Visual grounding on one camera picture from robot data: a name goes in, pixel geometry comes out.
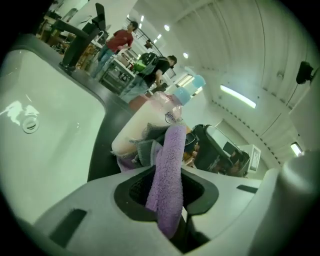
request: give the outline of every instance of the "black speaker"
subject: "black speaker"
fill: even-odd
[[[306,61],[302,61],[295,81],[301,85],[312,79],[311,72],[314,70]]]

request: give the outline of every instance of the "bottle label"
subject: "bottle label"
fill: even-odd
[[[164,115],[164,119],[168,124],[176,123],[176,119],[175,119],[174,115],[170,112],[167,112]]]

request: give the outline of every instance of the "white ceiling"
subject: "white ceiling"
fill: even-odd
[[[207,99],[274,160],[269,167],[294,156],[291,143],[304,149],[288,114],[309,87],[296,83],[300,62],[318,68],[320,58],[285,7],[275,0],[138,0],[134,9],[162,34],[166,52],[205,78]],[[256,108],[222,92],[221,84],[256,102]]]

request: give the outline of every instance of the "purple towel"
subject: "purple towel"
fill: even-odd
[[[184,125],[170,126],[163,148],[155,159],[155,174],[145,207],[157,213],[159,229],[167,238],[175,234],[183,208],[181,164],[187,129]]]

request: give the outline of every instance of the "man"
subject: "man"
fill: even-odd
[[[144,94],[154,83],[161,86],[162,75],[177,64],[177,58],[173,55],[159,58],[151,74],[145,75],[139,73],[132,82],[124,88],[120,98],[129,103],[140,94]]]
[[[91,76],[95,78],[97,74],[102,70],[106,62],[110,59],[112,55],[114,55],[118,50],[130,48],[134,38],[132,36],[132,32],[138,28],[138,23],[136,21],[132,21],[127,30],[121,29],[113,34],[109,40],[105,42],[105,45],[99,52],[98,55],[98,66],[92,72]]]

